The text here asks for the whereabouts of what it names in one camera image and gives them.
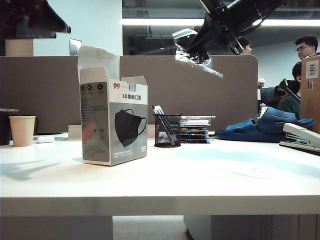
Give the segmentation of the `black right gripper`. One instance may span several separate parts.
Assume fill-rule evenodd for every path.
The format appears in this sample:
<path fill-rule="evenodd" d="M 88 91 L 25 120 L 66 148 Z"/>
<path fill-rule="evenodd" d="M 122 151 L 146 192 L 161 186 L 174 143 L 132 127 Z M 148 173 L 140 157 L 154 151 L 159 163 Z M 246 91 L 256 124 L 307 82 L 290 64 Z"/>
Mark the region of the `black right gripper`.
<path fill-rule="evenodd" d="M 188 53 L 223 44 L 239 55 L 244 47 L 239 37 L 252 32 L 252 23 L 262 19 L 262 9 L 256 0 L 236 0 L 227 5 L 222 0 L 200 0 L 205 10 L 204 23 L 190 34 Z"/>

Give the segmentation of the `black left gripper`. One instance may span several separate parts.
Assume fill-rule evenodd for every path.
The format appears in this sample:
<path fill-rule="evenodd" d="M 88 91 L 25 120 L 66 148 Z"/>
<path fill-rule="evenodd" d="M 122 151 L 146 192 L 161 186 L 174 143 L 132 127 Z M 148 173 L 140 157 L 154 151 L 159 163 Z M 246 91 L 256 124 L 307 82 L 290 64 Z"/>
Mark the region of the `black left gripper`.
<path fill-rule="evenodd" d="M 0 1 L 0 38 L 1 39 L 55 39 L 57 34 L 70 33 L 71 27 L 54 11 L 47 0 L 33 0 L 29 15 L 32 29 L 49 32 L 28 33 L 24 24 L 25 8 L 29 0 Z"/>

